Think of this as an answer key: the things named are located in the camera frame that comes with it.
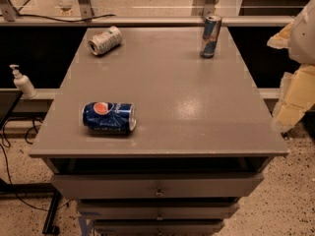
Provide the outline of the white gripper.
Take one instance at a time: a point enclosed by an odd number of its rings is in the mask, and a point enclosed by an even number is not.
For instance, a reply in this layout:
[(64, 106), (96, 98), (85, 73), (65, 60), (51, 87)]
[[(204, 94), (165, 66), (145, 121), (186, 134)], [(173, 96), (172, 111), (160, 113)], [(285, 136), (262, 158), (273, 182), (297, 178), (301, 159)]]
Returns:
[(288, 49), (289, 58), (302, 64), (293, 74), (283, 74), (280, 97), (272, 113), (273, 129), (286, 133), (315, 104), (315, 0), (308, 2), (293, 23), (271, 36), (267, 45)]

